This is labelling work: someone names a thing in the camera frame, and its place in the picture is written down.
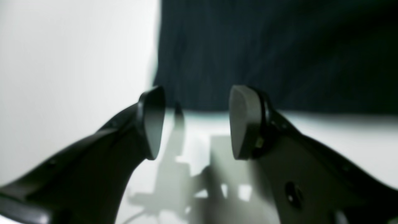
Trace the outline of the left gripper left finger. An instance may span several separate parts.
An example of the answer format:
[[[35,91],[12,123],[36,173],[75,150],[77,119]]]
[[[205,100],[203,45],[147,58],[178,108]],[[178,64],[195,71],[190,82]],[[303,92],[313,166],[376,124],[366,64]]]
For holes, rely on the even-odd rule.
[[[21,224],[114,224],[133,171],[155,160],[165,117],[156,86],[94,134],[1,187],[1,216]]]

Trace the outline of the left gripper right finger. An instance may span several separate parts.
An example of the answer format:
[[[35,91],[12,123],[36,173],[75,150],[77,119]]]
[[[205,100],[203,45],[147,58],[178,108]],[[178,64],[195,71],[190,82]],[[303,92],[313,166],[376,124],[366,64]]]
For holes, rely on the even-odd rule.
[[[233,85],[229,116],[233,156],[253,162],[281,224],[397,223],[397,190],[302,134],[265,92]]]

